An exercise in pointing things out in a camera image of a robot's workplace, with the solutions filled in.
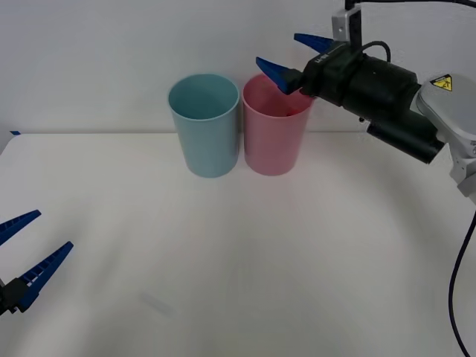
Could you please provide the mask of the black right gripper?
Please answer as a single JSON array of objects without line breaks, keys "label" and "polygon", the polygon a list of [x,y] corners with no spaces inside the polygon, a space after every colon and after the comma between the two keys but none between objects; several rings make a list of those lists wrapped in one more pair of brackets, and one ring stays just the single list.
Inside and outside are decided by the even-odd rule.
[{"label": "black right gripper", "polygon": [[307,97],[319,97],[344,108],[367,102],[364,81],[358,75],[367,60],[363,47],[355,48],[347,42],[305,33],[295,33],[294,41],[318,53],[308,61],[303,73],[256,58],[259,69],[282,93],[292,94],[300,89]]}]

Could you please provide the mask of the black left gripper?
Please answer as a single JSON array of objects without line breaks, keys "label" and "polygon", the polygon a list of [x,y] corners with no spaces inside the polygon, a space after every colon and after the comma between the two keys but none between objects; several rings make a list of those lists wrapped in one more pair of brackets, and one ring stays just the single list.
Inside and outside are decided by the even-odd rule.
[{"label": "black left gripper", "polygon": [[[40,216],[39,210],[33,210],[1,223],[0,245]],[[25,312],[29,309],[73,247],[74,244],[68,241],[20,277],[14,278],[6,285],[0,280],[0,315],[6,311],[13,314],[16,311]]]}]

